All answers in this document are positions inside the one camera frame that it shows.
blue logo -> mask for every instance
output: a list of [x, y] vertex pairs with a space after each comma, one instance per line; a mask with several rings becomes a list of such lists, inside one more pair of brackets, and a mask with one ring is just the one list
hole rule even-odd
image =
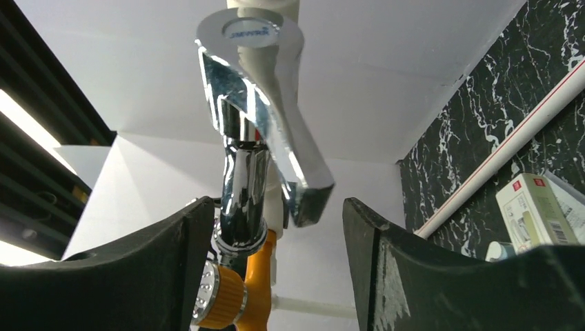
[[265, 26], [260, 30], [249, 30], [249, 31], [242, 31], [242, 32], [232, 32], [230, 39], [234, 38], [242, 38], [242, 37], [251, 37], [251, 36], [270, 36], [270, 31]]

red stripe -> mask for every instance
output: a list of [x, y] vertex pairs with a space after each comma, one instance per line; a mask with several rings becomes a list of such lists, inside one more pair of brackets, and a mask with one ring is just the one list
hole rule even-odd
[[483, 164], [481, 164], [481, 165], [478, 167], [478, 169], [476, 169], [476, 170], [475, 170], [475, 171], [474, 171], [474, 172], [471, 174], [471, 176], [469, 176], [469, 178], [467, 178], [467, 180], [465, 180], [465, 183], [463, 183], [463, 185], [461, 185], [461, 186], [460, 186], [460, 187], [457, 189], [457, 191], [455, 192], [455, 194], [454, 194], [454, 195], [452, 195], [452, 196], [450, 196], [450, 197], [449, 197], [449, 199], [447, 199], [447, 201], [445, 201], [445, 203], [443, 203], [443, 205], [441, 206], [441, 208], [439, 208], [439, 209], [438, 209], [438, 210], [437, 210], [437, 211], [436, 211], [436, 212], [433, 214], [433, 216], [432, 216], [431, 218], [429, 218], [429, 219], [427, 220], [427, 222], [426, 222], [425, 224], [423, 224], [423, 226], [422, 226], [422, 227], [420, 227], [420, 229], [418, 229], [418, 231], [420, 231], [420, 230], [423, 230], [423, 229], [424, 229], [424, 228], [425, 228], [425, 227], [426, 227], [426, 226], [429, 224], [430, 220], [431, 220], [431, 219], [433, 219], [433, 217], [434, 217], [436, 214], [438, 214], [439, 212], [441, 212], [441, 210], [443, 210], [443, 209], [444, 209], [444, 208], [447, 206], [447, 204], [449, 203], [449, 201], [451, 201], [451, 200], [452, 200], [452, 199], [453, 199], [455, 196], [457, 196], [457, 194], [459, 194], [459, 192], [460, 192], [461, 190], [463, 190], [463, 188], [464, 188], [464, 187], [465, 187], [467, 184], [469, 184], [469, 181], [471, 181], [471, 179], [473, 179], [473, 177], [475, 177], [475, 176], [477, 175], [477, 173], [479, 173], [479, 171], [481, 171], [481, 170], [482, 170], [482, 169], [483, 169], [483, 168], [486, 166], [486, 164], [487, 164], [487, 163], [488, 163], [488, 162], [489, 162], [489, 161], [490, 161], [490, 160], [491, 160], [491, 159], [492, 159], [492, 158], [493, 158], [493, 157], [494, 157], [494, 156], [495, 156], [495, 155], [496, 155], [496, 154], [499, 152], [499, 150], [500, 150], [500, 149], [502, 149], [502, 147], [504, 147], [504, 145], [506, 145], [506, 144], [507, 144], [507, 143], [510, 141], [510, 139], [512, 139], [512, 137], [514, 137], [514, 135], [515, 135], [516, 133], [518, 133], [518, 131], [520, 130], [520, 128], [522, 128], [522, 127], [523, 127], [523, 126], [524, 126], [524, 125], [525, 125], [525, 124], [528, 122], [528, 120], [530, 120], [530, 118], [532, 118], [532, 116], [534, 116], [534, 115], [535, 115], [535, 114], [536, 114], [536, 113], [537, 113], [537, 112], [538, 112], [538, 111], [539, 111], [539, 110], [542, 108], [542, 106], [544, 106], [544, 104], [545, 104], [545, 103], [546, 103], [546, 102], [547, 102], [547, 101], [548, 101], [548, 100], [549, 100], [549, 99], [550, 99], [550, 98], [551, 98], [553, 95], [555, 95], [555, 93], [556, 93], [556, 92], [557, 92], [557, 91], [558, 91], [558, 90], [559, 90], [559, 89], [560, 89], [560, 88], [561, 88], [561, 87], [562, 87], [562, 86], [563, 86], [563, 85], [564, 85], [564, 84], [565, 84], [565, 83], [566, 83], [566, 82], [567, 82], [567, 81], [568, 81], [568, 80], [571, 78], [571, 76], [573, 76], [573, 75], [574, 75], [574, 74], [577, 72], [577, 70], [579, 70], [579, 68], [580, 68], [580, 67], [581, 67], [581, 66], [582, 66], [584, 63], [585, 63], [585, 61], [581, 61], [581, 63], [579, 63], [579, 65], [577, 66], [577, 68], [576, 68], [576, 69], [574, 69], [574, 70], [573, 70], [573, 72], [572, 72], [572, 73], [570, 73], [570, 74], [569, 74], [569, 75], [568, 75], [568, 76], [567, 76], [567, 77], [566, 77], [566, 78], [565, 78], [565, 79], [564, 79], [564, 80], [563, 80], [563, 81], [562, 81], [562, 82], [561, 82], [561, 83], [560, 83], [560, 84], [559, 84], [559, 85], [558, 85], [558, 86], [557, 86], [557, 87], [556, 87], [556, 88], [553, 90], [553, 92], [552, 92], [552, 93], [550, 93], [550, 94], [548, 95], [548, 97], [547, 97], [547, 98], [546, 98], [546, 99], [545, 99], [545, 100], [544, 100], [544, 101], [543, 101], [543, 102], [540, 104], [540, 106], [538, 106], [538, 108], [536, 108], [534, 111], [532, 111], [532, 112], [531, 112], [531, 113], [528, 115], [528, 117], [526, 118], [526, 120], [525, 120], [525, 121], [522, 121], [522, 123], [520, 123], [520, 126], [518, 126], [518, 128], [516, 128], [516, 129], [515, 129], [515, 130], [512, 132], [512, 134], [511, 134], [511, 135], [510, 135], [510, 136], [509, 136], [509, 137], [508, 137], [508, 138], [507, 138], [507, 139], [506, 139], [506, 140], [505, 140], [505, 141], [504, 141], [504, 142], [503, 142], [503, 143], [502, 143], [500, 146], [498, 146], [498, 148], [495, 150], [495, 152], [494, 152], [494, 153], [490, 154], [490, 156], [489, 156], [489, 157], [488, 157], [488, 158], [487, 158], [487, 159], [486, 159], [486, 160], [483, 162]]

ceiling light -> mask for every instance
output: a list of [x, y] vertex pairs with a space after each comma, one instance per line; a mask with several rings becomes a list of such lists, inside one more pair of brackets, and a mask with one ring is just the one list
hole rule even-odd
[[24, 250], [20, 247], [10, 245], [4, 241], [0, 241], [0, 264], [12, 267], [16, 265], [28, 265], [46, 261], [51, 261], [51, 259], [28, 250]]
[[0, 90], [0, 112], [64, 165], [65, 168], [77, 174], [71, 165], [61, 155], [55, 152], [54, 149], [61, 147], [61, 144], [3, 90]]

ceiling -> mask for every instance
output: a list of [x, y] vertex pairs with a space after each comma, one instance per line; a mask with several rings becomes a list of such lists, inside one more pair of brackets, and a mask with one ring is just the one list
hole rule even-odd
[[[220, 143], [193, 41], [224, 1], [16, 2], [111, 129]], [[524, 2], [302, 1], [299, 105], [325, 157], [401, 159]]]

faucet logo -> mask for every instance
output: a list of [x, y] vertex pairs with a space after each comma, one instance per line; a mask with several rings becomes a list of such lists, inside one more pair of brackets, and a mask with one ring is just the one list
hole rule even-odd
[[270, 31], [268, 30], [268, 27], [267, 26], [264, 26], [260, 30], [232, 32], [232, 35], [230, 36], [230, 39], [242, 38], [242, 37], [251, 37], [251, 36], [270, 36]]
[[224, 37], [238, 46], [261, 48], [277, 42], [278, 30], [269, 21], [254, 17], [243, 17], [236, 21], [231, 21], [224, 28]]

